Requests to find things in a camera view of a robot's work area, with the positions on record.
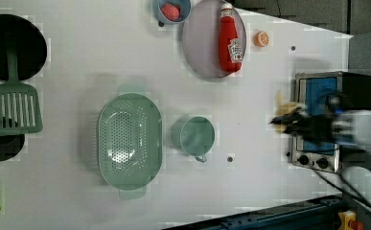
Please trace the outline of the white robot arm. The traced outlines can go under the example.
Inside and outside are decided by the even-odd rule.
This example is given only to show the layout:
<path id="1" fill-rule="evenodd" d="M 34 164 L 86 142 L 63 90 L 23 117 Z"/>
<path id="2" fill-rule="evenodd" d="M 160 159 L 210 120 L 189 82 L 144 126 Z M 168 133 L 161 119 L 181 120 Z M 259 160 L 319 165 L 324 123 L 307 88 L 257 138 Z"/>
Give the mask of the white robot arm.
<path id="1" fill-rule="evenodd" d="M 371 172 L 371 110 L 346 110 L 349 102 L 340 94 L 328 97 L 319 115 L 311 115 L 302 103 L 286 103 L 281 96 L 276 104 L 276 116 L 270 121 L 276 131 L 316 146 L 330 143 L 347 149 L 341 161 L 344 170 L 359 167 Z"/>

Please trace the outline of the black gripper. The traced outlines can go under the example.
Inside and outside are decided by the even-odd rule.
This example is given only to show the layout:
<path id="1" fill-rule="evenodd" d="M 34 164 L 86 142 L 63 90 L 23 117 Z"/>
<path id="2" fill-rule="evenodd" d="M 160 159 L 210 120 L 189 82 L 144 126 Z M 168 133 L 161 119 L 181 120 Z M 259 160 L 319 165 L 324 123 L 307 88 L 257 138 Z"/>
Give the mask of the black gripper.
<path id="1" fill-rule="evenodd" d="M 326 115 L 306 116 L 303 112 L 294 111 L 289 114 L 277 116 L 270 123 L 286 125 L 285 132 L 314 144 L 333 143 L 331 117 Z"/>

